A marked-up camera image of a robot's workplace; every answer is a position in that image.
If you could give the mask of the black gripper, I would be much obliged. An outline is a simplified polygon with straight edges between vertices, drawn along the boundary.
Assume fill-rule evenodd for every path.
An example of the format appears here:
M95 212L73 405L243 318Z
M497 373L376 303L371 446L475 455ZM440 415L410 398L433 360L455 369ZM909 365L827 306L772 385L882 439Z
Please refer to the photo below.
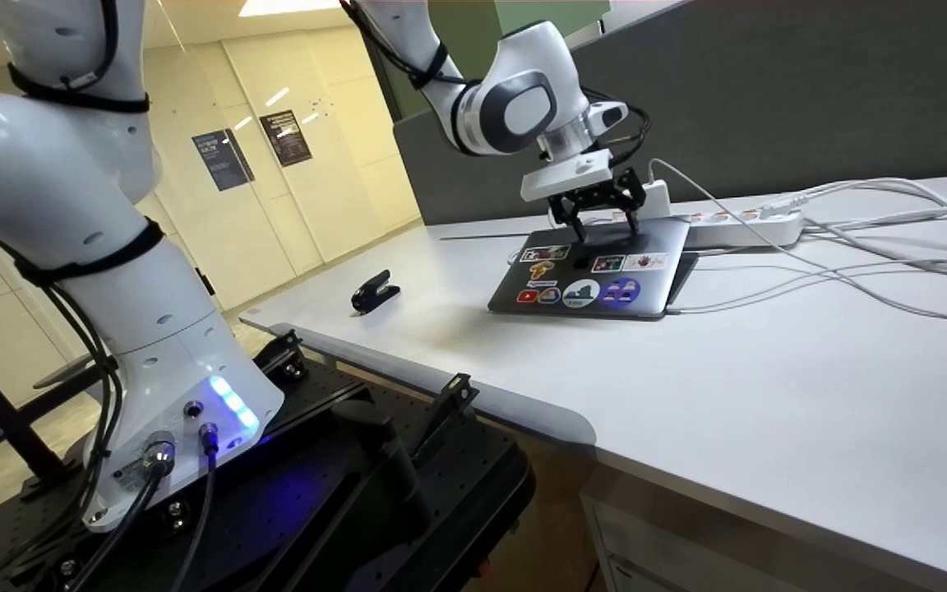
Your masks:
M565 194L551 198L548 200L548 214L554 221L569 221L576 239L582 243L589 235L584 235L584 225L576 216L577 212L618 208L622 221L623 221L623 232L632 236L639 236L639 214L633 212L642 203L645 203L642 179L632 169L623 169L610 181L603 181L603 183L593 183L593 187L577 187L577 192L565 192Z

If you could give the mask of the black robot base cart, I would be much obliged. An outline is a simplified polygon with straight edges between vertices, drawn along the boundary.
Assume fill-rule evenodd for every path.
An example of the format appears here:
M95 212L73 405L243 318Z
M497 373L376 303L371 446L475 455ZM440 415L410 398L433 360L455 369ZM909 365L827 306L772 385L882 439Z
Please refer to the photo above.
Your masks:
M409 398L273 360L268 439L120 539L62 531L65 489L0 505L0 592L461 592L535 489L470 380Z

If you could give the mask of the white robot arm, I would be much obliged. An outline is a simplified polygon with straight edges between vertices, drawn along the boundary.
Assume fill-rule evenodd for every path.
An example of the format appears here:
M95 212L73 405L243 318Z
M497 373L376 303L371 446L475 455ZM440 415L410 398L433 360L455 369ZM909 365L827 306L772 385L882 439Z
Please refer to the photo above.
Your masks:
M426 0L338 0L426 98L462 154L538 150L526 200L618 192L604 136L627 120L593 98L548 21L497 39L470 80L440 42ZM0 0L13 88L0 91L0 243L35 288L69 298L105 339L120 396L88 439L79 520L124 516L205 473L198 433L222 464L258 446L284 392L245 360L186 258L137 212L159 183L142 80L145 0Z

